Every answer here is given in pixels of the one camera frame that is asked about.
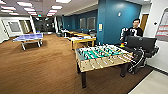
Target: game room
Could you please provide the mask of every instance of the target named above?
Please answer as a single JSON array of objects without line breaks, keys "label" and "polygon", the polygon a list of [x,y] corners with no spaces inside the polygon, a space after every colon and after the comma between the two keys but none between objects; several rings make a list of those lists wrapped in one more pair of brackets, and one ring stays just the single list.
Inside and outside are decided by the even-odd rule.
[{"label": "game room", "polygon": [[167,94],[167,0],[0,7],[0,94]]}]

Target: poster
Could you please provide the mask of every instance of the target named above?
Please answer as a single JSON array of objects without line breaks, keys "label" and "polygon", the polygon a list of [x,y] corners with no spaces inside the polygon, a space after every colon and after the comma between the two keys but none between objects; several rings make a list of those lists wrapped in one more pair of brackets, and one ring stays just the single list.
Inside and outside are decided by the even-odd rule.
[{"label": "poster", "polygon": [[157,40],[168,42],[168,9],[165,9],[163,13],[155,37],[157,38]]}]

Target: ping pong table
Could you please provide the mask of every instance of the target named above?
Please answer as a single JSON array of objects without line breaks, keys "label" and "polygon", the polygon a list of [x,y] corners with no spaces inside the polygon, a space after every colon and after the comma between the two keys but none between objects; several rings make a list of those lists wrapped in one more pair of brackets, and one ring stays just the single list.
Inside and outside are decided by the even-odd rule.
[{"label": "ping pong table", "polygon": [[36,34],[24,34],[13,39],[12,41],[13,42],[21,41],[23,50],[25,50],[25,45],[28,43],[37,42],[38,46],[40,47],[40,44],[42,44],[42,39],[43,39],[43,33],[36,33]]}]

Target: fluorescent light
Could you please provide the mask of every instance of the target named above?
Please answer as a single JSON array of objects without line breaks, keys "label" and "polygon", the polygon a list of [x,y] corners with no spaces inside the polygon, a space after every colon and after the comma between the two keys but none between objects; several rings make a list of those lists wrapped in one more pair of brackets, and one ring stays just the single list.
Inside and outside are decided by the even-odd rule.
[{"label": "fluorescent light", "polygon": [[11,10],[1,10],[2,12],[13,12]]},{"label": "fluorescent light", "polygon": [[56,0],[59,3],[69,3],[71,0]]},{"label": "fluorescent light", "polygon": [[6,4],[4,1],[0,0],[0,4]]},{"label": "fluorescent light", "polygon": [[10,9],[10,10],[16,10],[15,7],[7,7],[7,6],[1,6],[3,9]]},{"label": "fluorescent light", "polygon": [[11,14],[11,15],[19,15],[18,13],[9,13],[9,14]]},{"label": "fluorescent light", "polygon": [[47,15],[54,15],[55,13],[48,13]]},{"label": "fluorescent light", "polygon": [[24,8],[26,11],[35,11],[34,9],[32,8]]},{"label": "fluorescent light", "polygon": [[52,15],[47,15],[47,16],[52,16]]},{"label": "fluorescent light", "polygon": [[54,13],[56,13],[56,12],[57,12],[57,10],[50,10],[49,12],[54,12]]},{"label": "fluorescent light", "polygon": [[37,15],[37,14],[30,14],[30,15]]},{"label": "fluorescent light", "polygon": [[31,3],[26,3],[26,2],[17,2],[20,6],[28,6],[31,7],[32,4]]},{"label": "fluorescent light", "polygon": [[29,14],[36,14],[36,12],[28,12]]},{"label": "fluorescent light", "polygon": [[52,9],[61,9],[62,6],[52,6]]}]

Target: dark shirt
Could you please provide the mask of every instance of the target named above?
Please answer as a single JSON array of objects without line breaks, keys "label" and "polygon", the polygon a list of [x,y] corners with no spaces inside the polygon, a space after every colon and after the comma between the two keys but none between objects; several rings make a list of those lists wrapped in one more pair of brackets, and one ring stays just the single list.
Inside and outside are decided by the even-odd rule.
[{"label": "dark shirt", "polygon": [[129,28],[128,31],[126,31],[126,36],[134,36],[136,33],[136,36],[141,36],[143,37],[143,30],[141,28]]}]

